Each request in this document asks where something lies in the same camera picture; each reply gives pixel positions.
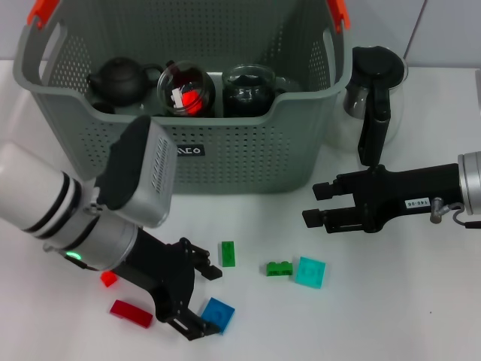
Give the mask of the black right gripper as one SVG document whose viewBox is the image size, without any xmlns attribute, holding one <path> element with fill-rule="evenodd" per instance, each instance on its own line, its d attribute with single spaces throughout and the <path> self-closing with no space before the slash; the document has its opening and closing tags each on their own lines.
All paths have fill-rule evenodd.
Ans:
<svg viewBox="0 0 481 361">
<path fill-rule="evenodd" d="M 378 165 L 339 174 L 331 183 L 314 184 L 312 190 L 317 201 L 355 190 L 355 208 L 302 211 L 307 228 L 324 227 L 327 233 L 375 233 L 396 217 L 429 213 L 435 198 L 445 205 L 463 202 L 455 163 L 400 172 Z"/>
</svg>

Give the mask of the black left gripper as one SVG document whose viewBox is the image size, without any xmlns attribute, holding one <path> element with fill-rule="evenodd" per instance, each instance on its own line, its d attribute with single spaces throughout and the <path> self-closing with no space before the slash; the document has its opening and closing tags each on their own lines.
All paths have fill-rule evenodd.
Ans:
<svg viewBox="0 0 481 361">
<path fill-rule="evenodd" d="M 222 271 L 210 262 L 210 252 L 187 238 L 164 244 L 144 230 L 113 272 L 146 290 L 157 320 L 167 323 L 189 341 L 220 334 L 220 328 L 189 310 L 195 270 L 206 279 L 219 279 Z"/>
</svg>

